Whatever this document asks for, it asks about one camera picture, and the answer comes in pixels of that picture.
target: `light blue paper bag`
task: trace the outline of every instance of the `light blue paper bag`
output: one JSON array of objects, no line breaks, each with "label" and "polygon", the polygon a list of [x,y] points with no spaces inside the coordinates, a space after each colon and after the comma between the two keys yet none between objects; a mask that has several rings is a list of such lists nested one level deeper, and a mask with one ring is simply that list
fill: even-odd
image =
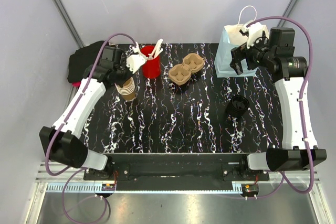
[{"label": "light blue paper bag", "polygon": [[[240,24],[240,17],[243,10],[247,7],[253,6],[245,6],[239,15],[239,20],[237,25],[228,25],[225,26],[222,32],[222,37],[220,38],[216,58],[215,58],[215,69],[217,73],[217,77],[247,77],[247,76],[255,76],[257,69],[247,70],[246,60],[243,60],[241,66],[243,67],[244,73],[240,76],[236,74],[236,72],[230,67],[230,62],[232,61],[231,49],[238,47],[244,44],[247,41],[247,36],[243,36],[239,30],[243,27],[244,24]],[[263,25],[263,30],[266,33],[266,37],[269,36],[266,25]]]}]

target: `red cup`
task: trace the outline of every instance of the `red cup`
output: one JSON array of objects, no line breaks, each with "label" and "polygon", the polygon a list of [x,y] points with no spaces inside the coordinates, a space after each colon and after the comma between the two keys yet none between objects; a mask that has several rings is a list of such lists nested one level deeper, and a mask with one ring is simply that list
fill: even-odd
[{"label": "red cup", "polygon": [[[145,46],[140,49],[140,51],[147,57],[153,50],[154,50],[154,46]],[[149,79],[156,78],[160,75],[160,72],[161,72],[160,71],[160,55],[158,55],[153,60],[148,60],[142,66],[142,73],[143,73],[143,76],[145,76],[146,78],[149,78]]]}]

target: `black cloth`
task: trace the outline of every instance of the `black cloth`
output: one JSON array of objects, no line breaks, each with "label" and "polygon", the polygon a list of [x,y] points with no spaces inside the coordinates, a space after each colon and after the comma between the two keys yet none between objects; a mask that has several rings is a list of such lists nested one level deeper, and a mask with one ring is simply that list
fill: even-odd
[{"label": "black cloth", "polygon": [[90,46],[78,49],[69,59],[68,81],[70,83],[80,82],[86,68],[95,62],[99,49],[104,41],[98,41]]}]

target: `stacked paper cups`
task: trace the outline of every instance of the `stacked paper cups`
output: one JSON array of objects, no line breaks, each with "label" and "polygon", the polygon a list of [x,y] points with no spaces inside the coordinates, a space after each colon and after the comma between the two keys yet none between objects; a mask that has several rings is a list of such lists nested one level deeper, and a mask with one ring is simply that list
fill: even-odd
[{"label": "stacked paper cups", "polygon": [[126,81],[123,87],[115,85],[117,87],[117,91],[121,96],[125,99],[125,101],[132,101],[135,98],[135,85],[133,77],[131,77],[128,81]]}]

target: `metal floor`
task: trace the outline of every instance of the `metal floor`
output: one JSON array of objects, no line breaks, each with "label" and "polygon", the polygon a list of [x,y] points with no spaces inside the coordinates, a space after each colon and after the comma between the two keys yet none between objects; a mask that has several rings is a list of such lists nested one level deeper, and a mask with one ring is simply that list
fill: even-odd
[{"label": "metal floor", "polygon": [[[260,184],[259,195],[273,188]],[[89,194],[67,193],[66,208],[75,206]],[[99,223],[318,223],[309,195],[295,193],[287,184],[275,195],[259,200],[235,200],[225,195],[114,194],[108,198],[111,214]],[[80,222],[96,220],[104,209],[99,199],[89,199],[69,214]],[[46,193],[39,224],[66,224],[61,193]]]}]

